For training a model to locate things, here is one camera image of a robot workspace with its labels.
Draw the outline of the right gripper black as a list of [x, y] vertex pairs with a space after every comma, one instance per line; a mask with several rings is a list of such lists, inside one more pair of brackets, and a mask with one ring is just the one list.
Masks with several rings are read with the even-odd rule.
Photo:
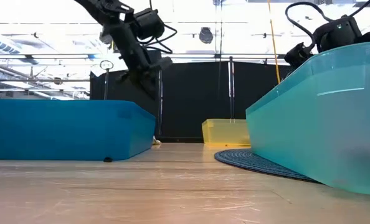
[[284, 56], [284, 60], [291, 66], [291, 68], [298, 68], [305, 63], [310, 57], [313, 56], [312, 49], [315, 46], [312, 43], [305, 46], [303, 42], [296, 44], [294, 48], [290, 49]]

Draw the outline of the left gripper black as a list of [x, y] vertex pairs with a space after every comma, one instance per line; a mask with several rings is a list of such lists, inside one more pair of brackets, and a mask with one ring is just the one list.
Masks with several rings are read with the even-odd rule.
[[110, 35], [120, 52], [120, 58], [128, 67], [132, 84], [155, 100], [158, 97], [158, 72], [173, 64], [171, 58], [163, 57], [155, 63], [151, 62], [147, 50], [138, 42], [129, 27], [111, 27]]

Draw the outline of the black partition panel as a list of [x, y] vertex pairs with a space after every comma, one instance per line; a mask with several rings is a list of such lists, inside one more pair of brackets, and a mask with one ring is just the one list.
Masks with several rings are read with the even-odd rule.
[[129, 81], [117, 83], [121, 71], [91, 75], [93, 100], [133, 101], [156, 117], [155, 135], [162, 142], [202, 142], [207, 119], [245, 119], [245, 110], [290, 72], [288, 65], [261, 63], [175, 63], [162, 73], [163, 102], [146, 96]]

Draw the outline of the round disc on pole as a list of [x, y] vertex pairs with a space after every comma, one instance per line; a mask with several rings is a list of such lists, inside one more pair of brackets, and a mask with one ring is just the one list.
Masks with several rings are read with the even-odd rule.
[[105, 70], [105, 89], [104, 89], [104, 100], [108, 99], [108, 84], [110, 70], [114, 67], [114, 64], [109, 60], [102, 60], [100, 62], [100, 68]]

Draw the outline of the teal translucent plastic bin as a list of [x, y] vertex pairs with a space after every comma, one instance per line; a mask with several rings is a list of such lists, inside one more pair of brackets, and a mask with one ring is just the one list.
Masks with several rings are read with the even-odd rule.
[[370, 195], [370, 42], [313, 56], [245, 115], [254, 153]]

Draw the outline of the dark round ceiling fixture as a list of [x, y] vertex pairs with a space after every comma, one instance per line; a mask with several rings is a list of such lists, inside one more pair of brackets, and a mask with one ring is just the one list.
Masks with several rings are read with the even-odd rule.
[[213, 40], [213, 34], [210, 27], [202, 27], [199, 33], [199, 40], [204, 44], [211, 44]]

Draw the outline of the yellow translucent plastic bin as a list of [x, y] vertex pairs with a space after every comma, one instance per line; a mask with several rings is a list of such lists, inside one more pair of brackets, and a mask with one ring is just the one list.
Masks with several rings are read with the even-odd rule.
[[209, 145], [251, 145], [245, 119], [207, 119], [202, 123], [202, 135]]

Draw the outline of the dark blue plastic bin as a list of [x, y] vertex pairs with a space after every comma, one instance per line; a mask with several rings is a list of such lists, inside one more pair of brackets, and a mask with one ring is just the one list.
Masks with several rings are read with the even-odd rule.
[[125, 160], [151, 148], [155, 124], [130, 101], [0, 100], [0, 160]]

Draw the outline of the dark round woven placemat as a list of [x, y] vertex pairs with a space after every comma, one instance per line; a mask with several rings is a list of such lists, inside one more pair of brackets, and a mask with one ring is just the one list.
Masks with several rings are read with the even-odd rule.
[[254, 154], [251, 149], [228, 149], [219, 151], [214, 154], [214, 159], [224, 164], [253, 172], [321, 184], [321, 182], [297, 173], [294, 170], [260, 157]]

